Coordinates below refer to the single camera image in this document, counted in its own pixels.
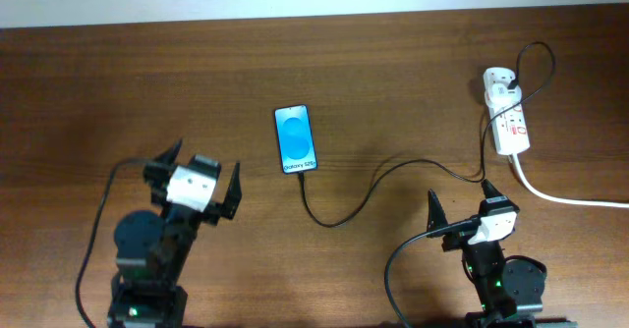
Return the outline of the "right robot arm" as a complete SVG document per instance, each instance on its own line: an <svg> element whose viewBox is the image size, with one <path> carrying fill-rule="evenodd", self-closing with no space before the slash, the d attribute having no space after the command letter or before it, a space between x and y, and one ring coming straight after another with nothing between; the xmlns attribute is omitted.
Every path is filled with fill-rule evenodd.
<svg viewBox="0 0 629 328"><path fill-rule="evenodd" d="M533 327L543 310L547 269L530 257L506 257L500 242L515 230L520 208L490 181L482 181L485 199L468 219L449 223L434 191L428 191L431 238L442 239L445 252L460 250L462 265L474 285L482 310L468 313L464 327Z"/></svg>

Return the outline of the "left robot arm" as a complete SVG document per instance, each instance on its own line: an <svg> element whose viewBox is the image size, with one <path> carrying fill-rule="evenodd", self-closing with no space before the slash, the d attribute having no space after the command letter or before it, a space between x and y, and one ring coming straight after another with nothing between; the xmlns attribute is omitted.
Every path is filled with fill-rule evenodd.
<svg viewBox="0 0 629 328"><path fill-rule="evenodd" d="M177 141L142 162L150 202L160 211L133 211L114 231L117 273L112 279L109 327L181 327L188 294L178 280L199 227L233 219L242 200L239 163L224 200L217 202L212 195L221 164L199 154L179 164L181 146Z"/></svg>

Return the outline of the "white power strip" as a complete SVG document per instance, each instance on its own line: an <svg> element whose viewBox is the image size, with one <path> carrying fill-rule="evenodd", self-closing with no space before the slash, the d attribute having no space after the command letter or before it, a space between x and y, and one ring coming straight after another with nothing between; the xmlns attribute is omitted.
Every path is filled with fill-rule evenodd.
<svg viewBox="0 0 629 328"><path fill-rule="evenodd" d="M487 87L498 82L506 84L509 89L513 89L514 87L509 87L509 84L514 79L515 73L510 69L501 67L486 69L483 74L485 94ZM519 154L530 147L528 129L521 105L516 103L498 110L488 108L488 112L492 119L491 127L496 152L499 155Z"/></svg>

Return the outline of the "blue Samsung Galaxy smartphone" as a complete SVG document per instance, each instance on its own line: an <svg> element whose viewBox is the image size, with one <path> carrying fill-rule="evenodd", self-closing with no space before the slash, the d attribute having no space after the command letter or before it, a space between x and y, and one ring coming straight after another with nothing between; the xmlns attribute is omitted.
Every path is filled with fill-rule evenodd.
<svg viewBox="0 0 629 328"><path fill-rule="evenodd" d="M273 116L283 173L315 170L317 157L308 107L295 105L278 108L274 110Z"/></svg>

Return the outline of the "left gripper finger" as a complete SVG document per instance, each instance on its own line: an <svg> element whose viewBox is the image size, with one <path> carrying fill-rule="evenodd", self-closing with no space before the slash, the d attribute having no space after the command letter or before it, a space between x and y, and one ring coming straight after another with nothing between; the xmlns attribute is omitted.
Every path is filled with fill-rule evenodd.
<svg viewBox="0 0 629 328"><path fill-rule="evenodd" d="M177 156L180 152L180 149L183 145L183 140L180 138L177 140L172 146L170 146L167 150L160 153L154 158L155 162L161 164L172 165L175 163Z"/></svg>
<svg viewBox="0 0 629 328"><path fill-rule="evenodd" d="M242 188L240 182L241 163L235 164L223 202L219 205L222 218L232 220L242 200Z"/></svg>

